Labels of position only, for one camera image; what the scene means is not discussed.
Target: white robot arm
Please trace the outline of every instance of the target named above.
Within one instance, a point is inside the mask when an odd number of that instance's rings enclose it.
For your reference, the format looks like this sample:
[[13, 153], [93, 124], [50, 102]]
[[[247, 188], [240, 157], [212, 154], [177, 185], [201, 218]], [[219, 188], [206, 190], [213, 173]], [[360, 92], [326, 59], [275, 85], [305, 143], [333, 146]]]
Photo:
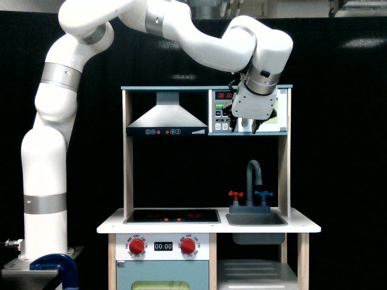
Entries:
[[67, 0], [59, 11], [66, 35], [47, 54], [35, 98], [36, 119], [22, 142], [27, 259], [68, 251], [66, 151], [77, 87], [84, 64], [113, 42], [108, 21], [115, 17], [132, 29], [177, 41], [204, 66], [237, 72], [251, 61], [234, 95], [232, 115], [263, 121], [272, 114], [276, 84], [293, 46], [284, 32], [240, 16], [219, 39], [197, 30], [190, 8], [181, 2]]

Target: timer display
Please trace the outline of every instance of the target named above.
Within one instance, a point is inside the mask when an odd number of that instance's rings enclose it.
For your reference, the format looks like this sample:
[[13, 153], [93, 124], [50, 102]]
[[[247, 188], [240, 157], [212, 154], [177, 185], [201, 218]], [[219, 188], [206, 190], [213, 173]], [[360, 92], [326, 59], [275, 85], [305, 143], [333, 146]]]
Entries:
[[215, 100], [232, 100], [233, 93], [230, 91], [217, 91], [215, 92]]
[[172, 251], [172, 242], [155, 242], [155, 251]]

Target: stove knob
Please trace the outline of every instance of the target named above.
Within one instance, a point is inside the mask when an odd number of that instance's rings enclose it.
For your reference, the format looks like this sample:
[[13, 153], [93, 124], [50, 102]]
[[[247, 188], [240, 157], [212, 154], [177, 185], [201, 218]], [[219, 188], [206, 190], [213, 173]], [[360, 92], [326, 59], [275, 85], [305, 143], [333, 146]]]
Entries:
[[134, 239], [129, 244], [129, 250], [132, 254], [139, 255], [144, 251], [144, 242], [140, 239]]
[[181, 252], [187, 255], [192, 254], [195, 251], [195, 247], [195, 242], [192, 239], [184, 239], [180, 244]]

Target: range hood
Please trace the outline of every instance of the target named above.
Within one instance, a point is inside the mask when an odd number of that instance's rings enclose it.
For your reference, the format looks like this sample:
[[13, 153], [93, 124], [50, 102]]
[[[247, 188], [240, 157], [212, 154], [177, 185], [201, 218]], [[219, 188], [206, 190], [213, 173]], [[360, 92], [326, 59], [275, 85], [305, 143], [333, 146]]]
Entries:
[[208, 126], [179, 105], [179, 92], [157, 92], [157, 103], [126, 128], [127, 136], [207, 135]]

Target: red faucet handle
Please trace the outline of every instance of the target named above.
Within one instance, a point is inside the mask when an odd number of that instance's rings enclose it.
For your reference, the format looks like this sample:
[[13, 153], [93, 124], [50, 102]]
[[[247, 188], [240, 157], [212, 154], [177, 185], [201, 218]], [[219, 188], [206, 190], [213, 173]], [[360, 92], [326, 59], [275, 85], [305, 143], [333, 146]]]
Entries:
[[234, 197], [234, 201], [238, 201], [238, 198], [242, 198], [244, 196], [243, 192], [232, 192], [229, 191], [229, 196]]

